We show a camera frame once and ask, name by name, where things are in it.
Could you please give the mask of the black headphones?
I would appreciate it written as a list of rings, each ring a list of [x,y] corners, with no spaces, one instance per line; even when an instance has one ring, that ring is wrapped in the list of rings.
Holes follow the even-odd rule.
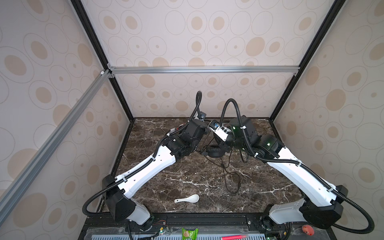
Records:
[[[204,146],[201,152],[203,156],[208,156],[210,158],[221,158],[232,150],[232,147],[227,145],[227,143],[221,140],[219,137],[213,137],[212,140],[215,140],[216,144],[208,144]]]

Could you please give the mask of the white headphones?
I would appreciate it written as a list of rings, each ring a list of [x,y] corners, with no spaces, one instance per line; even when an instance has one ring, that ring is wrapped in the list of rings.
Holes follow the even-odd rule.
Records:
[[[188,123],[186,123],[186,124],[181,124],[181,125],[179,125],[179,126],[176,127],[176,128],[172,128],[172,129],[170,129],[170,131],[167,133],[167,136],[170,137],[171,135],[177,134],[178,132],[183,131],[183,129],[184,129],[185,127],[187,127],[187,126],[188,126]]]

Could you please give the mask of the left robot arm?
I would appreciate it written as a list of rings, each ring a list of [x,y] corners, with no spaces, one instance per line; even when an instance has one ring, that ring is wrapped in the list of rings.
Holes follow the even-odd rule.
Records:
[[[183,157],[193,153],[203,135],[207,133],[204,122],[205,114],[200,111],[202,92],[196,94],[196,107],[187,123],[177,129],[170,130],[157,143],[154,152],[134,168],[116,177],[108,175],[104,179],[101,191],[90,197],[83,205],[82,212],[88,217],[106,216],[106,213],[92,213],[88,211],[91,202],[104,196],[109,208],[109,215],[114,221],[129,220],[139,226],[151,223],[151,214],[148,209],[135,201],[135,193],[151,178],[163,169],[173,165]]]

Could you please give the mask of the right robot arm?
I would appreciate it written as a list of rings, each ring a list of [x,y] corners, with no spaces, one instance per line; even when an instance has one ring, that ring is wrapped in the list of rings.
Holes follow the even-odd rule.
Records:
[[[238,103],[228,99],[223,107],[220,122],[212,131],[224,144],[259,160],[278,170],[303,193],[296,202],[272,205],[268,218],[276,224],[307,222],[317,228],[338,228],[353,234],[369,234],[375,229],[375,222],[369,213],[350,200],[348,190],[335,186],[312,171],[277,138],[271,135],[259,136],[248,118],[241,115]],[[343,213],[345,202],[358,210],[367,220],[364,229],[351,229],[337,224]]]

